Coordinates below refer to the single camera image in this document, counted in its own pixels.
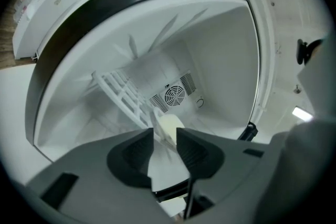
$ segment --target white shelving unit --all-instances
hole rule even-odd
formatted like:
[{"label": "white shelving unit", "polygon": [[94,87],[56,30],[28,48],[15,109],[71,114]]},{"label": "white shelving unit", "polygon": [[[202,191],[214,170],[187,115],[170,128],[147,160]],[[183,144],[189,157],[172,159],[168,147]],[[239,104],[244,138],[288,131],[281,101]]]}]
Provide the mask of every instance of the white shelving unit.
[{"label": "white shelving unit", "polygon": [[138,91],[132,80],[120,71],[102,75],[94,72],[92,77],[106,95],[125,113],[139,128],[153,127],[150,112],[153,110],[144,96]]}]

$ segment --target light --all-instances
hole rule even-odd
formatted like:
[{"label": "light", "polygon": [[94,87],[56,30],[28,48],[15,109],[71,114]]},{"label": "light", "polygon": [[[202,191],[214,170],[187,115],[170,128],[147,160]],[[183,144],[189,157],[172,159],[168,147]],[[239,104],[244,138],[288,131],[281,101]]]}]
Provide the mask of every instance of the light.
[{"label": "light", "polygon": [[309,114],[308,112],[304,111],[303,109],[299,108],[298,106],[296,106],[292,112],[292,114],[300,119],[302,119],[303,121],[310,121],[313,116],[311,114]]}]

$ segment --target wooden floor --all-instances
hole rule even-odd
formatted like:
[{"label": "wooden floor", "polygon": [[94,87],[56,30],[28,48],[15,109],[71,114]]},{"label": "wooden floor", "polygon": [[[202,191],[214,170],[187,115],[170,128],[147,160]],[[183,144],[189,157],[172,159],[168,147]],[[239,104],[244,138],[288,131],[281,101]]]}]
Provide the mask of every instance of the wooden floor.
[{"label": "wooden floor", "polygon": [[31,58],[14,59],[12,38],[16,27],[13,20],[15,1],[10,0],[0,16],[0,69],[33,63]]}]

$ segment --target circular fan vent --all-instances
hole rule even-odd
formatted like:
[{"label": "circular fan vent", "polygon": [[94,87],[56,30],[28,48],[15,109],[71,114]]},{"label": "circular fan vent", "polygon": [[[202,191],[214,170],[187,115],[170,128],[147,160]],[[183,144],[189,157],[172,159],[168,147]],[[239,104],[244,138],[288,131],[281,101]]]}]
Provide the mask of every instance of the circular fan vent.
[{"label": "circular fan vent", "polygon": [[175,106],[182,103],[184,96],[185,93],[182,87],[172,86],[166,91],[164,95],[164,100],[168,105]]}]

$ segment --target white wire rack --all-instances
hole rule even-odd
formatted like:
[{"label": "white wire rack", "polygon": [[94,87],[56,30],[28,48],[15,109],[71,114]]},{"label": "white wire rack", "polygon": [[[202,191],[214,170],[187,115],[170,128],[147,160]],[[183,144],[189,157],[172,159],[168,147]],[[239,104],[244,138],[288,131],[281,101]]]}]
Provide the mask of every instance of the white wire rack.
[{"label": "white wire rack", "polygon": [[132,80],[116,70],[102,75],[94,72],[92,77],[107,96],[125,113],[139,128],[153,127],[150,112],[153,106],[138,91]]}]

